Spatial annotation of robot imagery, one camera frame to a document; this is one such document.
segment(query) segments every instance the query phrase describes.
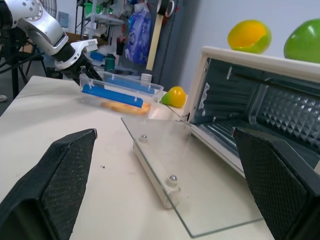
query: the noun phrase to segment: blue bag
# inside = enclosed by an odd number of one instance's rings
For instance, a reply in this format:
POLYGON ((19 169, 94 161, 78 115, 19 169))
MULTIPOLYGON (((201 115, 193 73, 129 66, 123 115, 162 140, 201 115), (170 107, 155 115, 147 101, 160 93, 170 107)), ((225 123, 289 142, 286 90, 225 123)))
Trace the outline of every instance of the blue bag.
POLYGON ((150 50, 151 15, 146 3, 134 5, 129 18, 129 39, 125 57, 135 64, 146 64, 150 50))

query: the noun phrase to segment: robot end effector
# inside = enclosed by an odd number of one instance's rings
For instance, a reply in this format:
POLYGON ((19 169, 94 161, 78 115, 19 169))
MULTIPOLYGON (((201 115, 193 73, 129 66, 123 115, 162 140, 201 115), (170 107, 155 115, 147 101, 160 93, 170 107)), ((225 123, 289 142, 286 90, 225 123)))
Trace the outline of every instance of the robot end effector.
POLYGON ((0 29, 22 29, 68 78, 79 84, 80 74, 102 80, 83 52, 97 49, 97 40, 68 43, 60 24, 49 15, 39 0, 0 0, 0 29))

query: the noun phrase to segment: clear plastic container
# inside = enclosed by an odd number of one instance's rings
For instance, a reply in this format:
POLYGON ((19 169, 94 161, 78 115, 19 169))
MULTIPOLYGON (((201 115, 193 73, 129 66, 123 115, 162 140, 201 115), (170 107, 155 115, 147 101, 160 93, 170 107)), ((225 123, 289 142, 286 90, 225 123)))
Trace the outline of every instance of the clear plastic container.
POLYGON ((80 75, 81 101, 119 113, 148 117, 163 95, 163 86, 100 71, 103 81, 80 75))

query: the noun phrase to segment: table surface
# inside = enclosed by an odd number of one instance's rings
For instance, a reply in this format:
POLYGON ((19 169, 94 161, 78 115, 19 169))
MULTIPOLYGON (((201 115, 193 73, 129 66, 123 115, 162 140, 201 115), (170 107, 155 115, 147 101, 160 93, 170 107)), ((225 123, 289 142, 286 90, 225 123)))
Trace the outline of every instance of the table surface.
MULTIPOLYGON (((135 157, 121 114, 80 102, 68 80, 34 76, 0 117, 0 202, 38 163, 50 144, 70 133, 97 129, 86 192, 71 240, 188 240, 173 210, 163 208, 135 157)), ((158 104, 153 119, 179 120, 158 104)), ((264 221, 221 231, 201 240, 273 240, 264 221)))

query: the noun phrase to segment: white wall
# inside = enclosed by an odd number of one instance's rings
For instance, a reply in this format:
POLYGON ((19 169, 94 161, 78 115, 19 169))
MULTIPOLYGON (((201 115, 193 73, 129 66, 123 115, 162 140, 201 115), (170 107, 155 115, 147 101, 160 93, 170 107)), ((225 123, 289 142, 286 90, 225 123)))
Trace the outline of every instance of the white wall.
POLYGON ((77 0, 56 0, 56 19, 58 12, 69 14, 69 32, 75 33, 77 0))
POLYGON ((181 33, 173 75, 188 93, 202 46, 229 49, 227 37, 237 23, 257 19, 272 31, 272 43, 265 55, 284 57, 289 35, 303 22, 320 18, 319 0, 197 0, 186 6, 190 11, 181 33))

